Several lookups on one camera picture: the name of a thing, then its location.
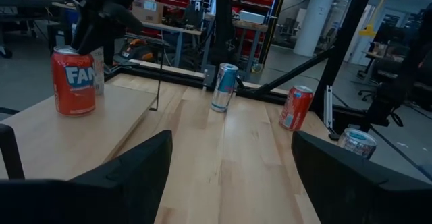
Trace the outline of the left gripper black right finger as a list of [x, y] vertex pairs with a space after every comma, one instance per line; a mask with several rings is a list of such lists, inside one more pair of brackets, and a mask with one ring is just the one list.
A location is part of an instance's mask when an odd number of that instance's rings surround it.
[[432, 224], [432, 184], [303, 131], [291, 148], [321, 224]]

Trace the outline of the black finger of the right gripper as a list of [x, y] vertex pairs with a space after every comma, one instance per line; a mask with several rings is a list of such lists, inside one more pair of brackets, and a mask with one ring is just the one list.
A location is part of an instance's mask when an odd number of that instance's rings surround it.
[[108, 41], [105, 26], [106, 23], [99, 14], [80, 14], [71, 47], [77, 54], [89, 54], [105, 45]]
[[113, 39], [109, 39], [103, 45], [104, 64], [107, 67], [113, 66], [114, 52], [115, 52], [115, 41]]

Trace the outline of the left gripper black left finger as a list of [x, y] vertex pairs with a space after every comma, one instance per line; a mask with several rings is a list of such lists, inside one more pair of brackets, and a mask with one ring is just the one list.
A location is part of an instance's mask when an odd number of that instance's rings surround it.
[[0, 224], [153, 224], [172, 151], [163, 130], [68, 181], [0, 181]]

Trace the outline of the white Celsius Tropical Vibe can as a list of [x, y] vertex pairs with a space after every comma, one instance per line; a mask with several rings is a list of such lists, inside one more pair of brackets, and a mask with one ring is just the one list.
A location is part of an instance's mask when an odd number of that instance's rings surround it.
[[96, 95], [103, 95], [104, 93], [104, 50], [103, 47], [95, 49], [91, 55], [93, 58], [94, 70], [94, 89]]

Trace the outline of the orange Fanta can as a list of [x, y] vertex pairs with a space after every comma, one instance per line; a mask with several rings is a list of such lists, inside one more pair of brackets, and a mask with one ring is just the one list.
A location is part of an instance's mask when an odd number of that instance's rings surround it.
[[51, 55], [55, 105], [58, 113], [78, 117], [95, 110], [93, 58], [71, 46], [56, 46]]
[[293, 86], [288, 91], [279, 123], [286, 129], [299, 130], [313, 101], [313, 91], [306, 86]]

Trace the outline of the silver blue Red Bull can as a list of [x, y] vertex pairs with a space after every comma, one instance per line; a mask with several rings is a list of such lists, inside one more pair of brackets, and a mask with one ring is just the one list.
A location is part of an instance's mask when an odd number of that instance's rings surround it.
[[238, 67], [235, 65], [222, 63], [219, 66], [217, 81], [211, 101], [211, 108], [214, 111], [227, 111], [236, 85], [237, 74]]
[[370, 134], [355, 128], [346, 128], [340, 136], [338, 146], [370, 159], [377, 147], [377, 141]]

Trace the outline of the orange shop vacuum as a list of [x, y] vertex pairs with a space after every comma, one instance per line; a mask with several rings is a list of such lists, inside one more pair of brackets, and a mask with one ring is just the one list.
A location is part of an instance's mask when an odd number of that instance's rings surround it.
[[131, 59], [153, 62], [155, 56], [145, 40], [128, 38], [119, 53], [113, 56], [113, 63], [115, 65], [122, 64], [129, 62]]

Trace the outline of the cardboard box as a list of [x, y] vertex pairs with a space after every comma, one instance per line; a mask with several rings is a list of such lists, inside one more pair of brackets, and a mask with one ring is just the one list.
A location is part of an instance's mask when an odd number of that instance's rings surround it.
[[163, 8], [163, 4], [155, 0], [134, 0], [132, 14], [142, 22], [161, 24]]

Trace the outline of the wooden workbench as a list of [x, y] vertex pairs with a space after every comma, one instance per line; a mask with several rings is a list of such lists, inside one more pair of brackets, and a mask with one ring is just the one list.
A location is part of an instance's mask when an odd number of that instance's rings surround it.
[[235, 35], [238, 42], [236, 57], [244, 79], [249, 79], [252, 67], [259, 63], [268, 26], [244, 20], [234, 20]]
[[[52, 2], [52, 5], [55, 7], [60, 7], [60, 8], [64, 8], [64, 9], [76, 10], [73, 3]], [[185, 28], [177, 28], [177, 27], [168, 26], [165, 24], [155, 24], [155, 23], [144, 22], [144, 21], [140, 21], [140, 22], [142, 23], [141, 30], [143, 28], [152, 28], [155, 30], [161, 30], [161, 31], [179, 34], [178, 39], [177, 39], [177, 45], [176, 45], [175, 57], [174, 57], [174, 66], [173, 67], [179, 67], [180, 66], [180, 59], [182, 56], [182, 44], [183, 44], [184, 34], [191, 34], [194, 36], [200, 36], [202, 34], [202, 32], [199, 30], [188, 30]]]

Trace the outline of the black office chair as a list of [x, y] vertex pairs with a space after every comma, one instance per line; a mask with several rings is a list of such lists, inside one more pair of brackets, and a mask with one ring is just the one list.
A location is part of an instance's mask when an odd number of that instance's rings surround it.
[[397, 126], [404, 126], [395, 110], [404, 103], [414, 87], [420, 70], [419, 65], [424, 60], [424, 58], [405, 58], [397, 77], [391, 83], [382, 84], [377, 88], [373, 102], [365, 112], [364, 121], [360, 124], [362, 131], [369, 131], [372, 125], [388, 126], [389, 121], [387, 118], [389, 116], [392, 117]]

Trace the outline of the white box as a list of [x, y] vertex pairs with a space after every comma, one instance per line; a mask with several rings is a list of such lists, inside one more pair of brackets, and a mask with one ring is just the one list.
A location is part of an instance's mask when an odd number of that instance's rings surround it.
[[261, 15], [261, 14], [251, 13], [251, 12], [242, 10], [239, 13], [239, 19], [246, 21], [246, 22], [255, 23], [255, 24], [263, 24], [265, 21], [265, 16]]

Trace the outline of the white round pillar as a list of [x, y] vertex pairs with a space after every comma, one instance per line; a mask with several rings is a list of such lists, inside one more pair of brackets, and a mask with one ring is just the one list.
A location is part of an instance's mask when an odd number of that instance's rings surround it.
[[332, 3], [333, 0], [309, 1], [294, 47], [295, 54], [305, 57], [313, 56]]

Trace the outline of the white metal bracket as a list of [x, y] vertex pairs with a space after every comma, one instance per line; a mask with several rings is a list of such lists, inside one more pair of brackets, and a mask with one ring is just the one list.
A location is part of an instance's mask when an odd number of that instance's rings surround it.
[[323, 122], [327, 128], [333, 128], [333, 88], [326, 85], [324, 94]]

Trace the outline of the black aluminium table frame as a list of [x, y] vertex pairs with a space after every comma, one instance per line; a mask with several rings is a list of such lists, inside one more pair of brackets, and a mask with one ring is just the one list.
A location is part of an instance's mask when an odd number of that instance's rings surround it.
[[[330, 49], [318, 54], [312, 59], [309, 59], [298, 67], [295, 67], [293, 70], [278, 77], [274, 81], [264, 84], [258, 88], [245, 87], [237, 75], [234, 91], [237, 92], [238, 96], [245, 98], [275, 103], [277, 105], [284, 105], [286, 95], [273, 92], [272, 90], [326, 59], [327, 64], [319, 81], [319, 85], [317, 86], [315, 98], [313, 99], [310, 107], [310, 110], [323, 118], [324, 94], [326, 85], [331, 86], [335, 81], [335, 78], [340, 70], [342, 60], [348, 50], [349, 43], [354, 36], [357, 23], [360, 21], [360, 12], [366, 7], [367, 2], [368, 0], [351, 0], [347, 11], [347, 17], [342, 24], [337, 39]], [[186, 75], [181, 72], [168, 72], [163, 70], [160, 65], [158, 65], [155, 69], [150, 70], [144, 69], [140, 65], [134, 65], [132, 67], [117, 66], [105, 76], [105, 80], [109, 81], [123, 72], [125, 74], [149, 77], [159, 81], [171, 82], [195, 88], [206, 86], [208, 91], [214, 91], [218, 71], [219, 70], [215, 69], [214, 74], [210, 78], [200, 78], [198, 76]], [[333, 105], [333, 132], [341, 134], [350, 125], [357, 125], [360, 129], [360, 124], [365, 119], [365, 112], [366, 110]]]

